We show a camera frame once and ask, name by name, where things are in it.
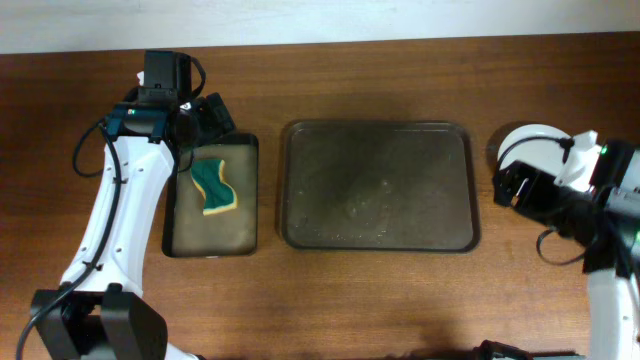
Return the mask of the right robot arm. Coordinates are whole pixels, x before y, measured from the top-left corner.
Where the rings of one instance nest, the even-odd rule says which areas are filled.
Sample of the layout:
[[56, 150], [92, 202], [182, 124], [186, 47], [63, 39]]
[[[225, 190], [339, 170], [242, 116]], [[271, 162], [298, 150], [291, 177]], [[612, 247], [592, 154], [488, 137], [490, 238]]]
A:
[[583, 248], [591, 359], [639, 356], [639, 148], [588, 134], [504, 141], [494, 201]]

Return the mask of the green yellow sponge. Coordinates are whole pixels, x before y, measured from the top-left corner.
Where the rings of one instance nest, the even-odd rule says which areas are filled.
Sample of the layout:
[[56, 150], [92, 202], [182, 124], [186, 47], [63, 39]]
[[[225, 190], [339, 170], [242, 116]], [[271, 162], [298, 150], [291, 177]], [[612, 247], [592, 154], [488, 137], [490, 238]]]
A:
[[195, 161], [190, 169], [192, 182], [203, 197], [204, 216], [212, 216], [238, 207], [235, 189], [225, 180], [226, 162], [211, 158]]

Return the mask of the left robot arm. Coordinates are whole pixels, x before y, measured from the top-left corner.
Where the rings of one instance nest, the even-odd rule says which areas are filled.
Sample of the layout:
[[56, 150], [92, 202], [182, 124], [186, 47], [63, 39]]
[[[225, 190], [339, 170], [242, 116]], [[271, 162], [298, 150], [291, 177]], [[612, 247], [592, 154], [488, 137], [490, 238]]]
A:
[[204, 96], [194, 57], [148, 50], [138, 83], [92, 129], [105, 142], [100, 187], [80, 246], [55, 289], [39, 289], [16, 345], [36, 331], [53, 359], [189, 359], [143, 299], [144, 256], [161, 192], [182, 151], [233, 135], [217, 93]]

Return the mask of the light grey plate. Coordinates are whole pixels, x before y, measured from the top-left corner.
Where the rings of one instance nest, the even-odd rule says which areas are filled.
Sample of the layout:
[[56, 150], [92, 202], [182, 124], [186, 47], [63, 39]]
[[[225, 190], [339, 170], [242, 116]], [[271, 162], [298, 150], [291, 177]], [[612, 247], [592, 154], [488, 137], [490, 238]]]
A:
[[569, 135], [552, 126], [530, 124], [516, 128], [502, 141], [497, 159], [500, 159], [504, 151], [517, 141], [535, 136], [549, 137], [549, 140], [530, 140], [517, 145], [502, 161], [500, 169], [504, 170], [512, 162], [520, 161], [538, 170], [557, 176], [564, 165], [562, 161], [564, 150], [553, 139], [569, 138]]

